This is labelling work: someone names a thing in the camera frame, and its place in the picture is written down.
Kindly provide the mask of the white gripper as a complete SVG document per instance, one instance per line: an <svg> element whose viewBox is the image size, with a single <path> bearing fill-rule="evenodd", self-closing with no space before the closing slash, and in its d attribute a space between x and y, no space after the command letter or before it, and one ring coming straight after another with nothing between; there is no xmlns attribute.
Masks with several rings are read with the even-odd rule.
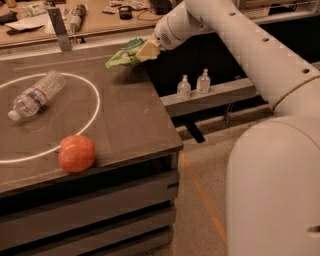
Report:
<svg viewBox="0 0 320 256"><path fill-rule="evenodd" d="M147 40L136 53L140 62L156 58L160 54L159 45L165 50L173 50L189 38L211 33L212 30L195 19L181 2L157 23L153 39Z"/></svg>

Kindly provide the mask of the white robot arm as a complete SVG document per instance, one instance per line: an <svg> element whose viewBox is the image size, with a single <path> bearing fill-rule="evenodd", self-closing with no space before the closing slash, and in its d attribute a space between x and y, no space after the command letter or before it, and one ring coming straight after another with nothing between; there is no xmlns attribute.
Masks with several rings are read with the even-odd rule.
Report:
<svg viewBox="0 0 320 256"><path fill-rule="evenodd" d="M230 154L228 256L320 256L320 71L233 0L184 0L158 22L137 57L152 59L208 29L274 113L248 129Z"/></svg>

